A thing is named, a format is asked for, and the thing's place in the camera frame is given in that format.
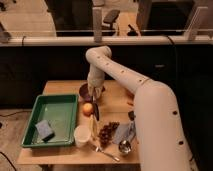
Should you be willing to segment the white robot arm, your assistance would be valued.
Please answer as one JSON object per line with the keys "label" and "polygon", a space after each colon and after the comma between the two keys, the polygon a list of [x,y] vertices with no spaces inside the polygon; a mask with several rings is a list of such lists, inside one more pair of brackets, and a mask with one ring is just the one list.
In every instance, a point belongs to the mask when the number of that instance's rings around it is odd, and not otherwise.
{"label": "white robot arm", "polygon": [[191,171],[176,96],[166,84],[133,71],[111,59],[107,46],[90,48],[88,91],[100,98],[107,75],[134,95],[136,136],[142,171]]}

